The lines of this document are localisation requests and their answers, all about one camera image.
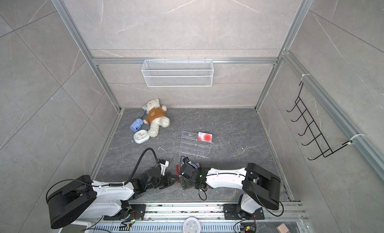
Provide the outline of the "red leather card holder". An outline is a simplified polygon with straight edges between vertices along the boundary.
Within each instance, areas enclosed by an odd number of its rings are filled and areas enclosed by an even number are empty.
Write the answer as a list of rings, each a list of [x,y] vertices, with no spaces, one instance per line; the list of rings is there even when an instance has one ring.
[[[194,178],[194,172],[200,168],[202,165],[200,163],[184,163],[176,166],[177,175],[179,177],[178,183],[183,181],[182,173],[184,173],[189,179]]]

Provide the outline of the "clear acrylic card stand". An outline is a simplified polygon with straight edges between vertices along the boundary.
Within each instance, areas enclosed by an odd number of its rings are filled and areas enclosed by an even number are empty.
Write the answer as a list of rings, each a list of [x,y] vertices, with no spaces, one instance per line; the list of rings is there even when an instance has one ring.
[[[200,141],[199,134],[183,131],[179,151],[181,154],[209,158],[212,146],[212,142]]]

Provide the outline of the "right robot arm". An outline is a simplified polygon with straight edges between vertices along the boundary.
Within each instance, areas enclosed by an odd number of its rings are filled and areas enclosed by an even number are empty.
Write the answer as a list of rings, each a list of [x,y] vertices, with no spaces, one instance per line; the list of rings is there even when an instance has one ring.
[[[207,200],[208,189],[242,190],[244,193],[236,205],[235,217],[249,218],[262,209],[270,213],[283,205],[280,202],[281,179],[254,163],[236,170],[218,170],[184,162],[177,166],[177,174],[183,190],[198,190],[204,194],[204,197],[200,197],[202,201]]]

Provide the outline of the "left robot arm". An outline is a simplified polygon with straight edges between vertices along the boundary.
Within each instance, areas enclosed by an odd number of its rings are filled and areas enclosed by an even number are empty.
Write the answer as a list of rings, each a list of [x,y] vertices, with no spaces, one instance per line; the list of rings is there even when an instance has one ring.
[[[101,216],[124,219],[128,216],[128,200],[141,197],[147,190],[163,190],[179,178],[152,167],[139,178],[125,183],[102,183],[89,175],[75,180],[46,197],[52,229],[63,228],[76,220],[89,220]]]

